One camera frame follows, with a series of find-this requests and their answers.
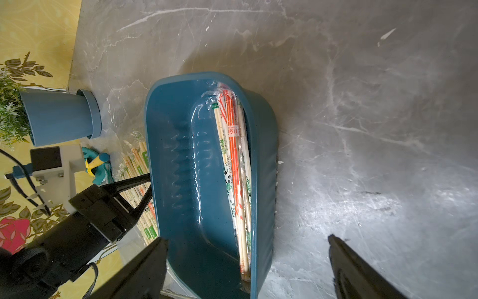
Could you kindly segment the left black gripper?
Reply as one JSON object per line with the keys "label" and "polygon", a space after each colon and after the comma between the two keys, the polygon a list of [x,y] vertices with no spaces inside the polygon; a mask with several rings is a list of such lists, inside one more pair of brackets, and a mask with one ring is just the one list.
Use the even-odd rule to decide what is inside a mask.
{"label": "left black gripper", "polygon": [[15,254],[1,250],[1,295],[53,295],[72,280],[110,241],[92,224],[101,217],[102,226],[113,224],[114,231],[128,232],[136,225],[153,198],[149,187],[133,207],[121,195],[144,183],[144,174],[101,187],[93,185],[73,198],[80,211],[43,233]]}

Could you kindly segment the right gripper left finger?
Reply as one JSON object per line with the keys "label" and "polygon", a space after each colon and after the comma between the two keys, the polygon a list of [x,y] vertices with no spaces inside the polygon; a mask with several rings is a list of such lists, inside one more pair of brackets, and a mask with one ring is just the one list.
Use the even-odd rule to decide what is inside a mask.
{"label": "right gripper left finger", "polygon": [[117,274],[93,292],[91,299],[164,299],[169,241],[154,240]]}

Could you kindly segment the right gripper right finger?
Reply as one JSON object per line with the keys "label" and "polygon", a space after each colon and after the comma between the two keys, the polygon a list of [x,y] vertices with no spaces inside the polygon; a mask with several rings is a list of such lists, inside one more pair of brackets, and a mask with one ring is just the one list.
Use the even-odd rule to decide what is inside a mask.
{"label": "right gripper right finger", "polygon": [[406,299],[342,239],[330,235],[327,240],[337,298]]}

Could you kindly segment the green tip chopsticks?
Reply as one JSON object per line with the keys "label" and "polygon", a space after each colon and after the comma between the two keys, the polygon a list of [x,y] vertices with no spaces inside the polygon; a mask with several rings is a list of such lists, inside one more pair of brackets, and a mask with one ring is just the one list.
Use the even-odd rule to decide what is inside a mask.
{"label": "green tip chopsticks", "polygon": [[139,154],[143,163],[143,168],[145,171],[148,173],[150,172],[149,170],[149,158],[148,158],[148,152],[146,149],[146,143],[144,141],[139,141]]}

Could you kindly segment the teal plastic storage box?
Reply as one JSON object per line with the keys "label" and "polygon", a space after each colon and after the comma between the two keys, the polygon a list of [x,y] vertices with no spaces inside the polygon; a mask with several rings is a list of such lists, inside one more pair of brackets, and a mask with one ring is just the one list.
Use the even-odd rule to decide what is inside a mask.
{"label": "teal plastic storage box", "polygon": [[[207,101],[224,83],[245,109],[252,170],[250,290],[227,200],[214,114]],[[231,77],[203,72],[168,77],[150,89],[145,111],[154,205],[169,242],[173,273],[201,299],[255,299],[273,259],[278,126],[270,104]]]}

